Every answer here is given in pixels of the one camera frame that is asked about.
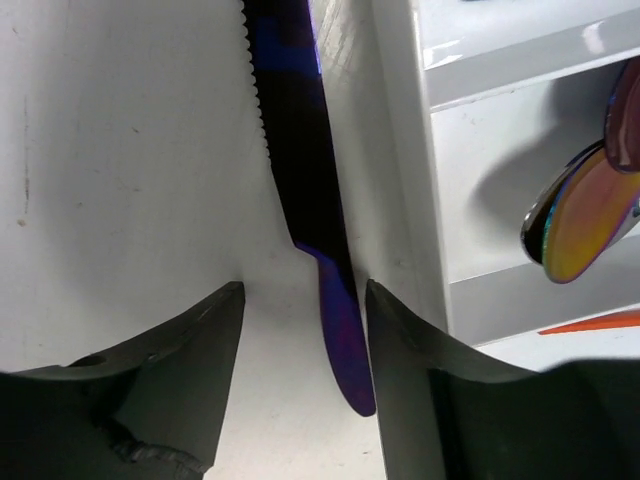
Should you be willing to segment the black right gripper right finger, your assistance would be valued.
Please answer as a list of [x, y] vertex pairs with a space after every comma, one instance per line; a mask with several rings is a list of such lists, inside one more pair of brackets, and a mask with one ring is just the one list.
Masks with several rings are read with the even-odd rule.
[[635, 479], [639, 364], [586, 359], [534, 372], [492, 358], [365, 295], [390, 479]]

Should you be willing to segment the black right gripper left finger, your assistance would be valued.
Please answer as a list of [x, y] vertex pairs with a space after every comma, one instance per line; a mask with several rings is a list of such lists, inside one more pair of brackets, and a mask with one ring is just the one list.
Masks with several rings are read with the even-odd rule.
[[1, 376], [5, 479], [201, 479], [218, 450], [243, 325], [232, 281], [70, 365]]

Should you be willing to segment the orange chopstick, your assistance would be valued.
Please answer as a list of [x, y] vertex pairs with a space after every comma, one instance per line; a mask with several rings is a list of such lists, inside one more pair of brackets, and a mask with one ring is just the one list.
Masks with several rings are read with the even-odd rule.
[[638, 309], [615, 312], [607, 315], [580, 320], [538, 332], [539, 335], [555, 335], [584, 331], [632, 328], [640, 325]]

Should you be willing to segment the iridescent blue-handled spoon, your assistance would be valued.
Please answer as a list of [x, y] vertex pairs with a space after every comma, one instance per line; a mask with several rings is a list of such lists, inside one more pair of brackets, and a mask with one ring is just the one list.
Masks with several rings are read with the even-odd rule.
[[582, 275], [606, 250], [639, 200], [639, 175], [612, 168], [599, 148], [569, 175], [544, 226], [542, 265], [554, 283]]

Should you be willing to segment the iridescent purple spoon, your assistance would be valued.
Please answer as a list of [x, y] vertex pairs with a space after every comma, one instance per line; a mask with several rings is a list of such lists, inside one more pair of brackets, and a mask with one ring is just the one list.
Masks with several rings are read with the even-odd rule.
[[629, 59], [608, 100], [604, 146], [610, 165], [625, 174], [639, 172], [639, 58]]

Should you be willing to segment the iridescent blue knife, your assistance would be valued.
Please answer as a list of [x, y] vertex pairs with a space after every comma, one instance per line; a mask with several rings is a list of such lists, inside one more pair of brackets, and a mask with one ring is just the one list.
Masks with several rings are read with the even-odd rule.
[[319, 309], [337, 386], [376, 412], [344, 223], [320, 58], [307, 1], [245, 1], [253, 84], [268, 157], [294, 246], [317, 262]]

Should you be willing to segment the pink-handled steel spoon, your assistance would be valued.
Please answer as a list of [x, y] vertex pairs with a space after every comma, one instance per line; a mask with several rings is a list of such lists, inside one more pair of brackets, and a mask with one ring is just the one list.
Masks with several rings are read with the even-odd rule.
[[520, 243], [527, 257], [541, 265], [543, 260], [543, 239], [547, 217], [565, 181], [586, 159], [604, 145], [598, 140], [580, 151], [559, 172], [555, 179], [538, 195], [524, 217], [520, 230]]

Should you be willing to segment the white divided cutlery tray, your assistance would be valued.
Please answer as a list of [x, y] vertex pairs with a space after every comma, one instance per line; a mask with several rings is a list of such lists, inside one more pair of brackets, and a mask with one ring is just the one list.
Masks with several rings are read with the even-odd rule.
[[520, 229], [600, 138], [615, 78], [639, 53], [638, 3], [377, 1], [373, 12], [418, 314], [523, 367], [637, 358], [637, 327], [583, 321], [638, 306], [638, 232], [556, 285]]

